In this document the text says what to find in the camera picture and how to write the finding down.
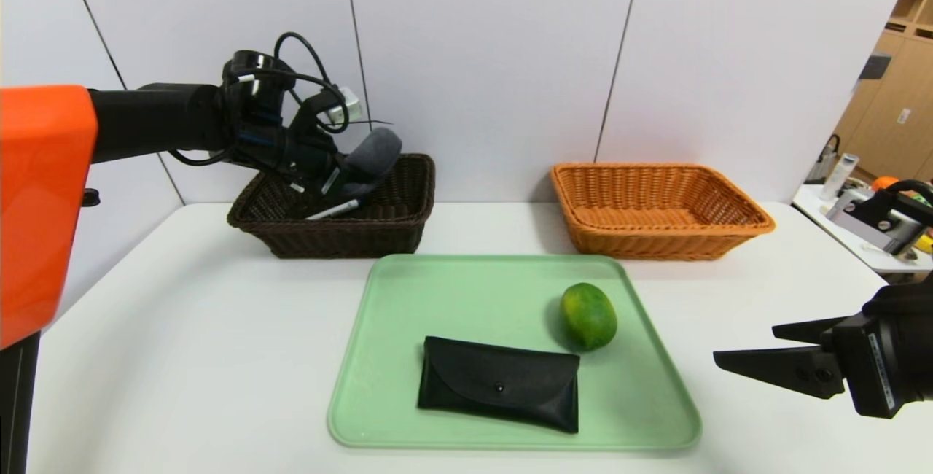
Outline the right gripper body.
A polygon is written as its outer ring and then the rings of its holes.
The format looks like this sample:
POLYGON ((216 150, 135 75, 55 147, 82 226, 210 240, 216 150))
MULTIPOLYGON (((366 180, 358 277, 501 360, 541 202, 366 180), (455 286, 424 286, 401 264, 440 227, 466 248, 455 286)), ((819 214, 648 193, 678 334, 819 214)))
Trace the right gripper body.
POLYGON ((931 307, 929 282, 883 286, 833 329, 858 414, 890 419, 903 405, 931 401, 931 307))

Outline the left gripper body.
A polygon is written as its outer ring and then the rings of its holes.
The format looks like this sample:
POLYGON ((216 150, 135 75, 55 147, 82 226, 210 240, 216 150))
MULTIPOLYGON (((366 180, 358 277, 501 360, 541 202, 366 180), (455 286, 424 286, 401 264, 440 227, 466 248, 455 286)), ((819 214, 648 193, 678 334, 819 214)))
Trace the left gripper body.
POLYGON ((344 157, 334 148, 292 143, 283 156, 283 178, 304 197, 334 199, 344 175, 344 157))

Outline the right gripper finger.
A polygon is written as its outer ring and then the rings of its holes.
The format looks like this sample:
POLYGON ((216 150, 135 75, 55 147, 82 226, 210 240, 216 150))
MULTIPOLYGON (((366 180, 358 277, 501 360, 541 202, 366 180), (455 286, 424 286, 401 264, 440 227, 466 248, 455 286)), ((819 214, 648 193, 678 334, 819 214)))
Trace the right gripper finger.
POLYGON ((835 354, 819 346, 714 351, 713 358, 720 370, 820 400, 846 390, 835 354))
POLYGON ((811 320, 806 322, 789 322, 789 324, 774 325, 772 334, 779 340, 797 341, 813 345, 821 345, 823 334, 833 329, 836 325, 846 321, 847 317, 834 317, 823 320, 811 320))

